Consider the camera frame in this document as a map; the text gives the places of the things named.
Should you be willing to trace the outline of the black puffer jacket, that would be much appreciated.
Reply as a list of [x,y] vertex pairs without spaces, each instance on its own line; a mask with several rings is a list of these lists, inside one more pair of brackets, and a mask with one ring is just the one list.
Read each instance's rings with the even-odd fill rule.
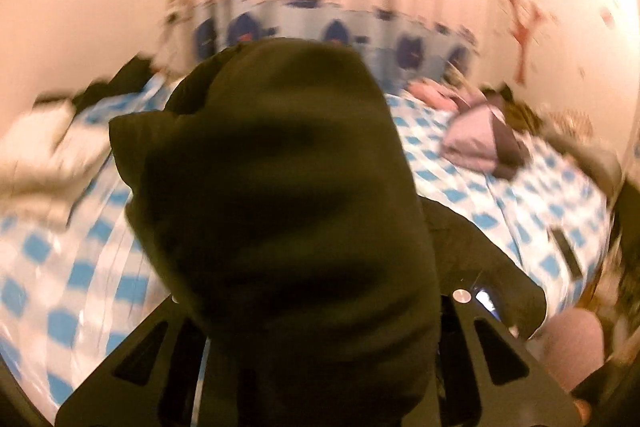
[[231,366],[242,426],[396,426],[434,373],[439,277],[522,324],[542,291],[471,222],[416,193],[359,54],[266,39],[113,118],[127,218]]

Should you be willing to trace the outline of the pink folded clothing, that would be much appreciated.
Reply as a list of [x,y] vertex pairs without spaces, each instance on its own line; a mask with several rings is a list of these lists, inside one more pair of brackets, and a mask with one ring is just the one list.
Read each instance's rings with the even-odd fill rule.
[[411,80],[409,94],[432,109],[449,112],[439,154],[458,167],[511,180],[530,161],[525,143],[506,123],[501,106],[461,77]]

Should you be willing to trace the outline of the blue white checkered bedsheet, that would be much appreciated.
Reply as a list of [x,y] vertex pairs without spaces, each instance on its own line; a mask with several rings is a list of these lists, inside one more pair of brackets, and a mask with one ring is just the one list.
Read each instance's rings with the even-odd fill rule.
[[[469,220],[546,296],[547,314],[577,303],[608,249],[605,195],[544,140],[512,181],[442,158],[450,116],[408,94],[387,103],[416,191]],[[125,217],[129,187],[107,162],[59,232],[1,221],[1,355],[47,419],[165,298]],[[584,277],[573,281],[549,229],[561,228]]]

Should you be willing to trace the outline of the black phone on bed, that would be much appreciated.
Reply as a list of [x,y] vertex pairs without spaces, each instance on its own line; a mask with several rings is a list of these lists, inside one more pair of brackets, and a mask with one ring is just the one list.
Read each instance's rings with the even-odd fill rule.
[[566,263],[568,273],[573,281],[581,280],[584,277],[582,273],[582,267],[578,262],[578,258],[575,255],[575,251],[570,242],[566,238],[561,228],[553,227],[549,229],[549,235],[554,240],[556,246],[558,246],[561,255]]

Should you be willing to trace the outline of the cream quilted duvet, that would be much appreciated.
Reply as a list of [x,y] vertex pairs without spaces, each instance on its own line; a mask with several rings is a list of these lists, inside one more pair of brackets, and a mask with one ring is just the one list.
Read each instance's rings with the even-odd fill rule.
[[69,101],[38,105],[1,137],[1,212],[66,227],[111,152],[102,124],[75,120]]

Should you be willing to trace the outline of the dark garment at bedhead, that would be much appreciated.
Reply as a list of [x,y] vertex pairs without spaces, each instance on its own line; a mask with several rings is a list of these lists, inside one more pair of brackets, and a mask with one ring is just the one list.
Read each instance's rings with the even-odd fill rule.
[[141,92],[155,73],[156,68],[153,66],[151,57],[135,55],[111,79],[96,79],[85,90],[77,93],[41,93],[32,106],[69,101],[75,107],[75,112],[80,114],[104,98],[115,98],[115,96]]

